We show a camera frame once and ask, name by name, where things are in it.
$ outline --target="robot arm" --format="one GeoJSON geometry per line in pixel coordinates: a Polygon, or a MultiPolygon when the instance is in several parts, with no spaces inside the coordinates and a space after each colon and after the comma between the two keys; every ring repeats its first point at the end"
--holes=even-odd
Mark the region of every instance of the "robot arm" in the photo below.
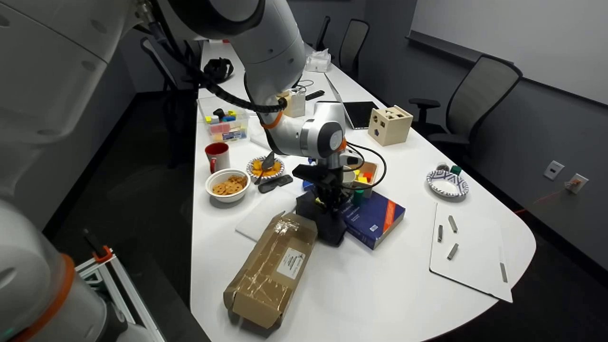
{"type": "MultiPolygon", "coordinates": [[[[112,314],[95,293],[72,278],[72,264],[64,263],[66,259],[17,209],[1,202],[34,162],[38,149],[58,141],[76,126],[104,65],[115,52],[123,27],[129,27],[131,2],[112,0],[112,6],[106,2],[0,0],[0,31],[7,27],[9,33],[30,35],[26,44],[19,35],[0,36],[3,46],[13,48],[9,55],[0,54],[0,76],[5,84],[5,88],[0,86],[3,93],[0,95],[0,152],[7,150],[7,156],[15,156],[0,169],[0,340],[15,339],[19,333],[34,335],[28,340],[98,340],[112,314]],[[106,16],[104,23],[87,17],[114,12],[117,16],[106,16]],[[89,36],[79,36],[89,27],[104,36],[98,40],[98,50],[87,46],[89,36]],[[47,48],[47,42],[57,42],[60,50],[47,48]],[[39,59],[36,44],[53,52],[45,57],[43,69],[57,71],[55,74],[36,74],[38,69],[28,73],[30,63],[20,63],[20,59],[39,59]],[[39,88],[38,107],[24,97],[32,86],[39,88]]],[[[231,40],[245,65],[245,88],[252,103],[273,105],[277,93],[298,80],[304,67],[304,42],[285,0],[171,0],[171,4],[195,33],[231,40]]],[[[298,124],[283,118],[281,112],[260,112],[260,122],[277,152],[317,158],[324,169],[334,171],[332,185],[342,181],[338,124],[298,124]]]]}
{"type": "MultiPolygon", "coordinates": [[[[285,0],[171,0],[171,6],[191,31],[231,42],[254,105],[275,105],[277,95],[298,82],[305,54],[285,0]]],[[[281,112],[258,112],[258,118],[273,152],[340,168],[343,133],[336,122],[302,124],[281,112]]]]}

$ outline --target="wooden block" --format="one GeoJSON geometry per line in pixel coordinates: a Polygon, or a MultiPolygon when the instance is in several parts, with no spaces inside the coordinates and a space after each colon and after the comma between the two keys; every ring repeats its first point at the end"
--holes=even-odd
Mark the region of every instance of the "wooden block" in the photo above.
{"type": "Polygon", "coordinates": [[[366,133],[380,145],[404,143],[414,116],[393,105],[389,109],[374,109],[368,118],[366,133]]]}

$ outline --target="whiteboard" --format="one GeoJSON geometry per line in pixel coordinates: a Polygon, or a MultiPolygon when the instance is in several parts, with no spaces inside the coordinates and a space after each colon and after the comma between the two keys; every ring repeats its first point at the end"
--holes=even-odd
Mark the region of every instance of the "whiteboard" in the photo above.
{"type": "Polygon", "coordinates": [[[412,31],[608,105],[608,0],[418,0],[412,31]]]}

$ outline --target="black chair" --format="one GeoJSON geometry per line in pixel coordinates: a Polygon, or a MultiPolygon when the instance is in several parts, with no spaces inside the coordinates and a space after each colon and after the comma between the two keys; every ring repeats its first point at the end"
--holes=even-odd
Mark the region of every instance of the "black chair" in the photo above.
{"type": "Polygon", "coordinates": [[[323,52],[323,50],[326,48],[326,46],[324,46],[324,36],[326,36],[328,23],[330,23],[330,17],[324,16],[323,27],[321,27],[321,31],[319,31],[319,36],[317,36],[317,40],[311,44],[311,48],[313,48],[315,52],[323,52]]]}
{"type": "Polygon", "coordinates": [[[368,35],[368,23],[361,19],[351,19],[347,23],[340,52],[338,65],[340,69],[357,80],[359,76],[359,54],[368,35]]]}
{"type": "Polygon", "coordinates": [[[172,169],[184,162],[182,141],[184,141],[184,112],[178,111],[178,86],[171,69],[159,55],[157,46],[152,44],[150,38],[140,40],[140,48],[150,55],[155,69],[163,74],[163,120],[169,133],[171,156],[167,166],[172,169]]]}
{"type": "Polygon", "coordinates": [[[446,107],[446,130],[425,122],[427,111],[440,107],[437,101],[410,99],[408,103],[418,107],[414,130],[452,160],[461,162],[482,118],[507,97],[520,76],[513,63],[480,55],[446,107]]]}

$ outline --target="marker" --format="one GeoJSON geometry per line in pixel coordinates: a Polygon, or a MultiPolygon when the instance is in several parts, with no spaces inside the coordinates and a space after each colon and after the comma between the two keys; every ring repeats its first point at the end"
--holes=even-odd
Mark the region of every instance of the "marker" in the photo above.
{"type": "Polygon", "coordinates": [[[454,221],[452,215],[448,217],[448,221],[450,221],[450,226],[452,226],[454,234],[457,234],[457,226],[456,226],[456,221],[454,221]]]}
{"type": "Polygon", "coordinates": [[[456,257],[457,251],[457,244],[452,245],[450,253],[448,253],[448,261],[452,261],[456,257]]]}
{"type": "Polygon", "coordinates": [[[305,95],[305,101],[313,101],[313,99],[323,97],[323,95],[324,95],[324,92],[313,92],[313,93],[305,95]]]}
{"type": "Polygon", "coordinates": [[[509,283],[509,280],[507,280],[507,268],[505,268],[503,263],[499,263],[499,272],[501,272],[501,282],[509,283]]]}
{"type": "Polygon", "coordinates": [[[438,232],[437,232],[437,244],[442,242],[442,225],[438,225],[438,232]]]}

